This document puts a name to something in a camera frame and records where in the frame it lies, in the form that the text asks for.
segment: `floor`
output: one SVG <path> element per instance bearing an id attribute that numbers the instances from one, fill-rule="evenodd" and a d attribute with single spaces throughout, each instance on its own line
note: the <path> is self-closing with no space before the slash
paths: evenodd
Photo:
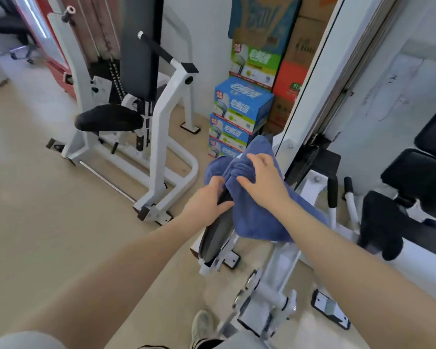
<path id="1" fill-rule="evenodd" d="M 52 295 L 89 264 L 106 257 L 157 225 L 136 218 L 127 199 L 83 168 L 75 168 L 45 148 L 53 137 L 71 136 L 76 103 L 61 90 L 42 64 L 1 57 L 10 82 L 0 88 L 0 334 L 27 311 Z M 182 108 L 171 116 L 171 136 L 197 157 L 203 174 L 207 124 L 193 136 L 179 128 Z M 115 167 L 94 157 L 103 174 L 136 197 L 142 189 Z M 180 172 L 184 167 L 169 157 Z M 177 215 L 201 178 L 172 209 Z M 271 248 L 268 242 L 240 240 L 238 268 L 199 275 L 190 240 L 166 266 L 131 316 L 108 344 L 109 349 L 135 349 L 162 344 L 186 349 L 190 324 L 200 309 L 224 318 Z M 299 263 L 288 287 L 297 291 L 298 309 L 273 338 L 280 348 L 367 348 L 355 328 L 344 331 L 314 311 L 309 302 L 314 273 Z"/>

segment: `gray sneaker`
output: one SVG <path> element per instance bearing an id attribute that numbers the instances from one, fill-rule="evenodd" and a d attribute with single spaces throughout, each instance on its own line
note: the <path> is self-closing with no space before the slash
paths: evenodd
<path id="1" fill-rule="evenodd" d="M 194 317 L 194 321 L 192 322 L 192 344 L 195 342 L 204 339 L 204 338 L 213 338 L 213 334 L 215 332 L 214 324 L 213 324 L 213 316 L 210 312 L 205 310 L 200 310 L 197 315 Z"/>

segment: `gym machine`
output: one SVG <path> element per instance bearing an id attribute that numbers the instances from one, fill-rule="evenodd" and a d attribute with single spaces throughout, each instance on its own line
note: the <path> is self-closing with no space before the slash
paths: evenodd
<path id="1" fill-rule="evenodd" d="M 52 6 L 56 5 L 54 10 L 58 8 L 56 1 L 49 0 Z M 172 218 L 168 209 L 198 176 L 197 160 L 168 135 L 171 111 L 181 98 L 185 98 L 188 105 L 186 117 L 188 110 L 192 110 L 190 88 L 198 70 L 192 63 L 179 62 L 159 45 L 163 1 L 121 0 L 120 85 L 126 92 L 121 105 L 108 103 L 111 81 L 97 76 L 91 78 L 89 75 L 72 29 L 72 16 L 77 10 L 67 6 L 64 12 L 48 15 L 71 69 L 80 114 L 75 119 L 76 130 L 71 141 L 61 144 L 52 139 L 47 147 L 60 150 L 63 158 L 76 166 L 85 167 L 129 199 L 140 220 L 159 224 L 167 223 Z M 169 22 L 177 22 L 178 17 L 172 16 L 170 11 L 165 18 Z M 183 23 L 175 27 L 177 30 L 185 28 Z M 171 78 L 158 73 L 160 57 L 175 68 Z M 135 146 L 126 140 L 132 132 L 136 134 Z M 167 148 L 191 167 L 185 177 L 165 167 Z M 149 191 L 139 200 L 130 197 L 84 162 L 93 152 L 147 186 Z M 116 152 L 133 159 L 149 169 L 150 173 L 145 174 Z M 173 187 L 167 189 L 165 182 Z"/>

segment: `hand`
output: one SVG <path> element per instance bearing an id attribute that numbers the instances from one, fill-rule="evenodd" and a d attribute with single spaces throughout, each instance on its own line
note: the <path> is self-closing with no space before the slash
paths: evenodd
<path id="1" fill-rule="evenodd" d="M 289 199 L 284 182 L 270 155 L 247 154 L 247 158 L 255 168 L 255 184 L 244 176 L 238 176 L 237 180 L 256 203 L 271 212 L 271 209 L 278 208 L 281 202 Z"/>
<path id="2" fill-rule="evenodd" d="M 233 201 L 218 205 L 218 197 L 223 191 L 224 183 L 225 180 L 221 176 L 213 176 L 210 183 L 199 189 L 184 206 L 181 217 L 192 224 L 194 232 L 211 225 L 234 205 Z"/>

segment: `foam grip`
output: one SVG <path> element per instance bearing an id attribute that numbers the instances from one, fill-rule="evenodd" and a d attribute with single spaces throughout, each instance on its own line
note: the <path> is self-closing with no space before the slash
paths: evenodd
<path id="1" fill-rule="evenodd" d="M 346 176 L 344 178 L 344 192 L 352 192 L 354 193 L 354 186 L 352 185 L 352 178 L 350 176 Z"/>
<path id="2" fill-rule="evenodd" d="M 337 207 L 337 177 L 328 178 L 328 207 Z"/>
<path id="3" fill-rule="evenodd" d="M 173 57 L 150 36 L 146 35 L 143 32 L 139 32 L 139 39 L 144 41 L 148 46 L 150 46 L 152 51 L 155 52 L 159 57 L 163 58 L 167 63 L 171 63 Z"/>

